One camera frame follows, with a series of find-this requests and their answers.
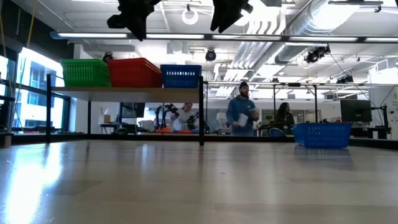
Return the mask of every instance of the man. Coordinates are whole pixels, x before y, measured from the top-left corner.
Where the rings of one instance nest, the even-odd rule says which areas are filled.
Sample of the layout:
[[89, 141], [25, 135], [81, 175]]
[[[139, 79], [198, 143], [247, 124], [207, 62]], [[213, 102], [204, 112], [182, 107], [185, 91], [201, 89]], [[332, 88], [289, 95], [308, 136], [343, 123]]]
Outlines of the man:
[[[229, 102], [226, 117], [228, 123], [232, 124], [233, 136], [254, 136], [253, 121], [259, 120], [259, 113], [255, 110], [256, 106], [249, 100], [249, 85], [242, 82], [239, 86], [239, 95]], [[238, 123], [240, 114], [245, 114], [248, 121], [241, 127]]]

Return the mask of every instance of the blue hoodie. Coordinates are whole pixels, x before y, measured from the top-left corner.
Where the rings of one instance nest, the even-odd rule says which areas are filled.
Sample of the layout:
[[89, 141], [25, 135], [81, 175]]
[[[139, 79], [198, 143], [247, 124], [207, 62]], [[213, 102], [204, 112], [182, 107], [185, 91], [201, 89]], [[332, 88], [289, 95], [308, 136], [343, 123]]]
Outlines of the blue hoodie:
[[253, 136], [253, 119], [251, 118], [249, 110], [254, 108], [256, 108], [256, 106], [251, 100], [240, 95], [229, 102], [228, 110], [226, 111], [226, 117], [230, 125], [232, 125], [234, 121], [238, 121], [239, 114], [241, 113], [249, 117], [245, 127], [232, 127], [232, 133], [234, 135]]

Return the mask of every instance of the beard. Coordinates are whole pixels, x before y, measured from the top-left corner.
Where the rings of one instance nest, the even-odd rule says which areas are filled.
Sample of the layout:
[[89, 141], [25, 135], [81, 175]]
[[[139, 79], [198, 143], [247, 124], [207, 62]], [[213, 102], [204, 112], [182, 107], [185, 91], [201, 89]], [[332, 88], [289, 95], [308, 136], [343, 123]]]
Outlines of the beard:
[[241, 96], [249, 98], [249, 93], [248, 92], [240, 92]]

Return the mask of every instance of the green basket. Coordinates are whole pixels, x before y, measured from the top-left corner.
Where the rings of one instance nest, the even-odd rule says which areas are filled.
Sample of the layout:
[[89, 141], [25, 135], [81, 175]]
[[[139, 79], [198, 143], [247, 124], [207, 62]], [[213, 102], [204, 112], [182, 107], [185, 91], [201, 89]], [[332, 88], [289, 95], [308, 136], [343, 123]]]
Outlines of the green basket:
[[65, 87], [110, 87], [108, 65], [98, 59], [61, 60]]

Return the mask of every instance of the blue basket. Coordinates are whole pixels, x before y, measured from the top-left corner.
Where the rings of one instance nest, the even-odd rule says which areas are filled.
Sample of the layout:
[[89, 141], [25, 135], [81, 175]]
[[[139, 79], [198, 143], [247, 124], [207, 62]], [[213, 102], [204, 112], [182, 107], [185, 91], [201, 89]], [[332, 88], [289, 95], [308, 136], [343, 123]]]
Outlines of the blue basket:
[[161, 65], [164, 88], [198, 88], [200, 65]]
[[349, 144], [353, 124], [296, 124], [293, 128], [297, 144], [305, 147], [344, 148]]

